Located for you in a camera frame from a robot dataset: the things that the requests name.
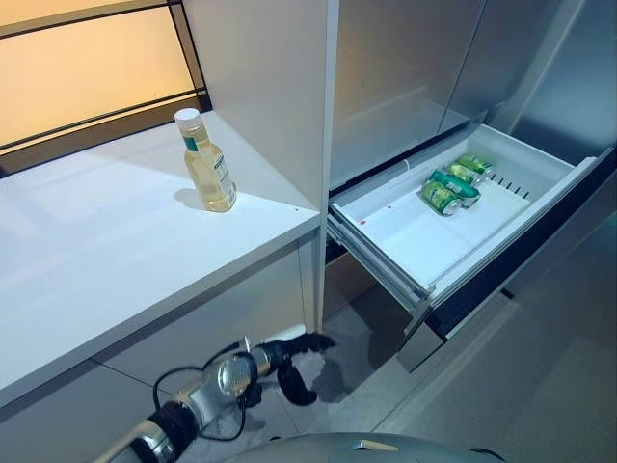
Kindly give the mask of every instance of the white countertop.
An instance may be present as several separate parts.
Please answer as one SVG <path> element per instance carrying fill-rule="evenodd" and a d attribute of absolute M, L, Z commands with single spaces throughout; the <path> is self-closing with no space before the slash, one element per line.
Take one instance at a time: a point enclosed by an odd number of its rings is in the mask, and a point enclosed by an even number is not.
<path fill-rule="evenodd" d="M 215 113 L 238 199 L 200 209 L 174 124 L 0 180 L 0 406 L 319 225 Z"/>

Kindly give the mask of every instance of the cable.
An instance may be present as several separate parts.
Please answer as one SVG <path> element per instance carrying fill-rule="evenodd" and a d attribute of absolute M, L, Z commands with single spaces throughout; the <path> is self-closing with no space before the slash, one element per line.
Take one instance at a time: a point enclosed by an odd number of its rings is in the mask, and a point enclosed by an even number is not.
<path fill-rule="evenodd" d="M 210 357 L 208 359 L 208 361 L 201 368 L 196 367 L 194 365 L 187 365 L 187 366 L 184 366 L 184 367 L 172 368 L 172 369 L 164 372 L 163 374 L 161 374 L 157 378 L 157 380 L 154 382 L 154 385 L 152 386 L 152 401 L 154 402 L 154 408 L 157 411 L 161 409 L 161 401 L 160 401 L 160 398 L 158 396 L 158 388 L 159 388 L 159 385 L 161 384 L 161 382 L 165 378 L 167 378 L 169 376 L 172 376 L 173 374 L 180 373 L 181 371 L 204 371 L 216 359 L 218 359 L 219 357 L 221 357 L 224 354 L 227 354 L 228 352 L 230 352 L 232 350 L 237 349 L 238 347 L 240 347 L 240 341 L 232 342 L 230 345 L 228 345 L 227 347 L 224 347 L 223 349 L 219 350 L 216 354 L 214 354 L 212 357 Z"/>
<path fill-rule="evenodd" d="M 238 347 L 240 347 L 240 341 L 238 341 L 238 340 L 236 342 L 232 342 L 227 347 L 223 347 L 216 354 L 214 354 L 212 357 L 210 357 L 205 364 L 203 364 L 203 367 L 201 367 L 201 371 L 204 371 L 206 368 L 208 368 L 212 362 L 214 362 L 216 359 L 218 359 L 222 355 L 227 354 L 228 352 L 231 352 L 232 350 L 235 350 Z"/>
<path fill-rule="evenodd" d="M 152 386 L 152 400 L 154 401 L 154 408 L 158 411 L 161 409 L 161 401 L 158 396 L 158 387 L 168 376 L 172 376 L 173 374 L 180 373 L 181 371 L 202 371 L 201 368 L 195 367 L 194 365 L 187 365 L 184 367 L 172 368 L 163 374 L 161 374 L 156 381 L 154 381 L 154 386 Z"/>
<path fill-rule="evenodd" d="M 245 406 L 245 402 L 246 402 L 245 396 L 241 395 L 239 407 L 240 407 L 240 410 L 242 411 L 242 419 L 240 421 L 240 428 L 238 429 L 238 432 L 236 432 L 233 436 L 230 436 L 230 437 L 210 436 L 208 434 L 204 434 L 203 431 L 200 432 L 198 436 L 200 436 L 202 439 L 205 439 L 207 441 L 230 442 L 230 441 L 236 440 L 238 437 L 240 437 L 240 434 L 242 434 L 242 431 L 244 431 L 244 425 L 247 422 L 247 408 Z"/>

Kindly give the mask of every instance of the open drawer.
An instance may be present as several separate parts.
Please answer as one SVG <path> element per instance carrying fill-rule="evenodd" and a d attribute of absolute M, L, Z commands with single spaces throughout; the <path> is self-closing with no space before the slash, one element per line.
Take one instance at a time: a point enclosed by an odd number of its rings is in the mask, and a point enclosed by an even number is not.
<path fill-rule="evenodd" d="M 474 206 L 443 217 L 419 190 L 435 169 L 469 151 L 491 161 L 495 174 L 478 187 Z M 417 328 L 596 162 L 589 157 L 572 166 L 486 125 L 470 126 L 331 198 L 328 231 L 414 316 Z"/>

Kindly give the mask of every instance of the window frame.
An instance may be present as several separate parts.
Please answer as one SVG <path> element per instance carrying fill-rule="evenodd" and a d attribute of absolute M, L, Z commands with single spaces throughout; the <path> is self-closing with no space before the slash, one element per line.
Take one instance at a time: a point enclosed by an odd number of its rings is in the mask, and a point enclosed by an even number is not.
<path fill-rule="evenodd" d="M 51 16 L 36 18 L 27 21 L 0 26 L 0 40 L 21 34 L 36 33 L 43 29 L 62 27 L 75 22 L 100 19 L 116 14 L 136 13 L 155 8 L 168 8 L 175 32 L 182 49 L 184 61 L 193 82 L 193 89 L 181 94 L 167 95 L 151 101 L 120 108 L 118 110 L 101 114 L 84 121 L 76 121 L 67 125 L 59 126 L 42 133 L 33 134 L 27 138 L 10 142 L 0 150 L 18 147 L 27 142 L 32 142 L 42 137 L 75 129 L 53 138 L 34 143 L 23 148 L 0 154 L 0 178 L 24 171 L 45 162 L 53 161 L 60 157 L 73 154 L 80 150 L 110 142 L 121 137 L 153 128 L 157 125 L 170 123 L 174 120 L 174 112 L 183 107 L 192 106 L 200 112 L 212 110 L 212 102 L 205 86 L 205 80 L 201 71 L 201 63 L 197 54 L 191 29 L 182 0 L 132 0 L 101 7 L 93 7 L 77 12 L 54 14 Z M 83 128 L 78 128 L 86 123 L 102 121 L 140 108 L 147 108 L 153 104 L 174 100 L 180 96 L 189 96 L 181 101 L 171 101 L 152 108 L 145 109 L 110 121 L 96 123 Z"/>

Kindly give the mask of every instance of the soda can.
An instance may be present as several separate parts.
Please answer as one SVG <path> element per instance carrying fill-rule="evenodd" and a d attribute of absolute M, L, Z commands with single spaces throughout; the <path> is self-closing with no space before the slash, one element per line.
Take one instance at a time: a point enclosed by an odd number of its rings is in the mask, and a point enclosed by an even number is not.
<path fill-rule="evenodd" d="M 422 185 L 422 198 L 441 215 L 452 215 L 461 206 L 454 193 L 434 180 Z"/>
<path fill-rule="evenodd" d="M 447 166 L 446 170 L 451 176 L 459 178 L 471 186 L 475 186 L 482 181 L 482 177 L 477 172 L 458 162 L 453 162 Z"/>
<path fill-rule="evenodd" d="M 494 173 L 493 164 L 469 152 L 459 157 L 456 162 L 468 169 L 472 169 L 484 178 L 490 177 Z"/>
<path fill-rule="evenodd" d="M 480 198 L 480 192 L 468 183 L 449 175 L 443 169 L 433 172 L 429 180 L 434 180 L 456 195 L 463 207 L 472 207 Z"/>

